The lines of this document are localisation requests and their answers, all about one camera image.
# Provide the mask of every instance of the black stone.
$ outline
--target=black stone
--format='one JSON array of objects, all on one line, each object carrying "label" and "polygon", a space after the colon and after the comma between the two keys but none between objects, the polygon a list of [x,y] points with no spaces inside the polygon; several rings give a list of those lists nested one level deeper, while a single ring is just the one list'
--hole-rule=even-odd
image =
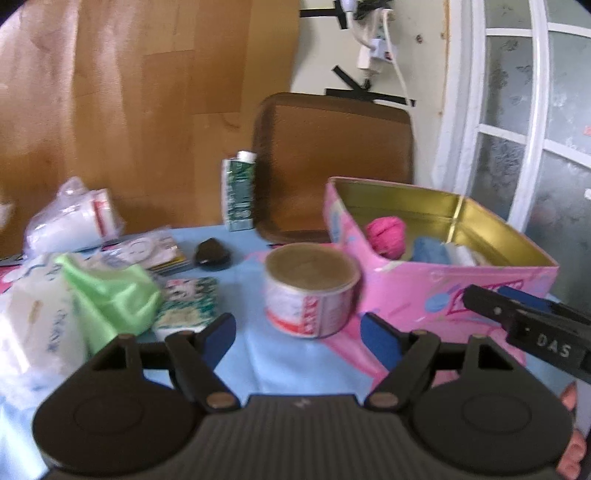
[{"label": "black stone", "polygon": [[205,240],[197,246],[195,264],[205,269],[223,269],[230,263],[230,250],[215,238]]}]

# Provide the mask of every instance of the brown lid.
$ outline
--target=brown lid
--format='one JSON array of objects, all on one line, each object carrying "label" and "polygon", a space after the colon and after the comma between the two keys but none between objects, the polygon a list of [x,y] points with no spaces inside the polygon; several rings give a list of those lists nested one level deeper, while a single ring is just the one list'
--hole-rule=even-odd
[{"label": "brown lid", "polygon": [[359,280],[359,269],[352,259],[318,244],[291,244],[273,250],[265,267],[273,279],[303,290],[338,290]]},{"label": "brown lid", "polygon": [[412,148],[404,110],[302,93],[270,96],[254,132],[256,229],[272,243],[328,241],[328,179],[412,183]]}]

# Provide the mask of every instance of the window pane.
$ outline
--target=window pane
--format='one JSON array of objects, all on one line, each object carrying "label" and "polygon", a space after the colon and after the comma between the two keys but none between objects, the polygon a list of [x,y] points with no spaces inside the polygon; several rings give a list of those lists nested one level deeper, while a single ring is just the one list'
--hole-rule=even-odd
[{"label": "window pane", "polygon": [[528,0],[485,0],[488,28],[531,28]]},{"label": "window pane", "polygon": [[560,264],[552,293],[591,312],[591,171],[544,152],[534,208],[525,233]]},{"label": "window pane", "polygon": [[527,134],[533,50],[531,38],[488,37],[482,122]]},{"label": "window pane", "polygon": [[591,28],[591,14],[577,0],[546,0],[548,21]]},{"label": "window pane", "polygon": [[519,180],[525,147],[502,138],[480,136],[480,155],[472,198],[505,220]]},{"label": "window pane", "polygon": [[552,54],[547,136],[591,154],[591,40],[550,33]]}]

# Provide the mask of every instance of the round can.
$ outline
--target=round can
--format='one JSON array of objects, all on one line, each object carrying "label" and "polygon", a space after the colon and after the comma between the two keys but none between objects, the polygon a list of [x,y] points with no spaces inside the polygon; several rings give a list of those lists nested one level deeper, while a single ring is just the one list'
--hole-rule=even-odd
[{"label": "round can", "polygon": [[290,244],[265,260],[265,311],[282,332],[302,338],[332,335],[349,319],[359,268],[343,252]]}]

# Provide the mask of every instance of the white wall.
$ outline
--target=white wall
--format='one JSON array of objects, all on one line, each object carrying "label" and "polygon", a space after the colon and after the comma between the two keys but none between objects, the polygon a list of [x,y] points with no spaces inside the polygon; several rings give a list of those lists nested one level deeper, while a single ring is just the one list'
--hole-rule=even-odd
[{"label": "white wall", "polygon": [[[333,8],[331,0],[301,0],[302,8]],[[437,151],[446,81],[446,0],[395,0],[392,41],[398,45],[398,62],[411,98],[415,136],[415,182],[431,186]],[[423,38],[416,41],[417,35]],[[351,32],[341,30],[334,17],[300,18],[300,43],[295,61],[292,92],[324,94],[325,88],[348,87],[332,72],[339,65],[358,83],[359,44]],[[373,79],[371,91],[402,96],[394,69],[386,65]],[[396,105],[383,102],[384,105]]]}]

